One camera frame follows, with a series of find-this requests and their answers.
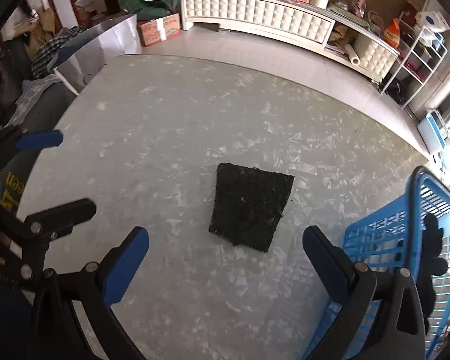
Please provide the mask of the black soft cloth in basket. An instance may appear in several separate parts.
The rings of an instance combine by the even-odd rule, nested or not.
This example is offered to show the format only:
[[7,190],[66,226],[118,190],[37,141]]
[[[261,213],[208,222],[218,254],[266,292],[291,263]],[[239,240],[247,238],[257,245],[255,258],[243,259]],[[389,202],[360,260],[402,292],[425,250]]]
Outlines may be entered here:
[[433,288],[433,276],[444,275],[448,270],[448,263],[444,258],[440,258],[444,229],[438,227],[438,220],[434,214],[425,215],[424,227],[416,288],[424,316],[425,332],[428,333],[428,317],[433,313],[437,299]]

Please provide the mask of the white metal shelf rack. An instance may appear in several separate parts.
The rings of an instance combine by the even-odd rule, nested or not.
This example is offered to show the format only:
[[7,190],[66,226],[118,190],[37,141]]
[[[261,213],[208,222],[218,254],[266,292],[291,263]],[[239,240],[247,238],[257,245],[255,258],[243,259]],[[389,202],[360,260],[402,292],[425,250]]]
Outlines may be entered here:
[[435,75],[448,54],[443,33],[450,30],[441,12],[420,11],[415,24],[398,18],[400,29],[399,55],[379,87],[400,107],[410,105]]

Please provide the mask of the red cardboard box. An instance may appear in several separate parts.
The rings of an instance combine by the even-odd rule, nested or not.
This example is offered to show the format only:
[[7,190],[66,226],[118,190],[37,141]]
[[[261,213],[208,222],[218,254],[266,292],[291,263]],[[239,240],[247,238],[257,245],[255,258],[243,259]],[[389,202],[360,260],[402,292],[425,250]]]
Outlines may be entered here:
[[141,21],[137,24],[137,28],[142,46],[150,47],[181,34],[180,14]]

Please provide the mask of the blue plastic laundry basket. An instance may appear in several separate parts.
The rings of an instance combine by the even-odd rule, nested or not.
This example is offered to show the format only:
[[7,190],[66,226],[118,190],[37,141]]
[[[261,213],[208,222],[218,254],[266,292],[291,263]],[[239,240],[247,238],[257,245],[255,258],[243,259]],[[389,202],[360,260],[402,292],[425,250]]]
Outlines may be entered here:
[[[365,262],[374,272],[394,273],[407,269],[416,282],[419,275],[424,217],[432,213],[438,227],[444,229],[440,258],[448,263],[444,275],[433,276],[436,302],[428,317],[425,332],[425,355],[429,359],[439,342],[450,316],[450,189],[424,166],[418,166],[407,180],[404,194],[363,219],[352,223],[345,231],[341,248],[354,263]],[[365,327],[357,334],[344,359],[353,359],[362,347],[375,316],[378,303],[366,316]],[[314,336],[305,351],[305,358],[331,326],[341,306],[329,297]]]

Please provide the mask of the grey side table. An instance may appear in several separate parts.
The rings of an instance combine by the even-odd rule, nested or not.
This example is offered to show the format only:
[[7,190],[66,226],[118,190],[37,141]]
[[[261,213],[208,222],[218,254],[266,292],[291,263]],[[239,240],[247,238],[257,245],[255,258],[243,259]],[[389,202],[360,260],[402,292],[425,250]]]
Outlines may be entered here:
[[120,55],[139,55],[142,51],[137,32],[137,16],[124,15],[93,26],[67,41],[48,65],[75,95]]

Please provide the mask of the white blue storage box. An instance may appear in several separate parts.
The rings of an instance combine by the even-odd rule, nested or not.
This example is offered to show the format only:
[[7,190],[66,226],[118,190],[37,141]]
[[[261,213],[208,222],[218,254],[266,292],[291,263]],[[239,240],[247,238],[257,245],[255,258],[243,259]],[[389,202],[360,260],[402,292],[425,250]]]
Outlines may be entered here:
[[441,153],[450,144],[450,132],[437,110],[427,112],[418,124],[418,132],[430,155]]

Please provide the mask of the white tufted TV cabinet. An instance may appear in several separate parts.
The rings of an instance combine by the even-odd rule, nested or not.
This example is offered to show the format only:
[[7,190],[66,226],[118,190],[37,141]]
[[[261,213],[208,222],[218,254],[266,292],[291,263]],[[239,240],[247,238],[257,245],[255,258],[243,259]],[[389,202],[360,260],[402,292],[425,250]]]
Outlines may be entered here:
[[[180,0],[182,29],[217,24],[220,29],[282,41],[341,63],[379,84],[399,52],[371,31],[330,10],[290,0]],[[328,44],[335,26],[352,31],[349,44],[361,59],[353,66],[342,48]]]

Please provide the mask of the white paper roll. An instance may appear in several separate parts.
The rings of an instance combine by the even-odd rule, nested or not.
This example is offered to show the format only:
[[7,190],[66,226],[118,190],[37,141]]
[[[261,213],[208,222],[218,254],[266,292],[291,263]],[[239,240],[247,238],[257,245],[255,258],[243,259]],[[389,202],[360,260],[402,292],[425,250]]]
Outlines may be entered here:
[[346,54],[348,55],[349,61],[353,66],[359,66],[361,63],[361,59],[351,46],[351,44],[347,43],[344,45],[344,50]]

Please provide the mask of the black square filter sponge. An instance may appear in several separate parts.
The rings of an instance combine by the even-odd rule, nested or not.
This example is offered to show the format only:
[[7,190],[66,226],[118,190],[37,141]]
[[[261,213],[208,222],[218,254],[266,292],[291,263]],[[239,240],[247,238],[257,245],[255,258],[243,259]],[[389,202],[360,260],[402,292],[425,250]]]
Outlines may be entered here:
[[221,163],[209,232],[266,253],[292,192],[294,177]]

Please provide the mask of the orange plastic jug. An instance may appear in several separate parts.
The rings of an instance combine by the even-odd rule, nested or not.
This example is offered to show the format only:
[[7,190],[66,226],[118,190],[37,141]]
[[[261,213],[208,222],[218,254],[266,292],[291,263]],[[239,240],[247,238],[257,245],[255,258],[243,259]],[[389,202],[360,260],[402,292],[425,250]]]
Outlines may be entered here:
[[400,20],[398,18],[393,18],[392,24],[387,27],[383,34],[384,41],[391,47],[397,49],[400,45],[401,30],[400,30]]

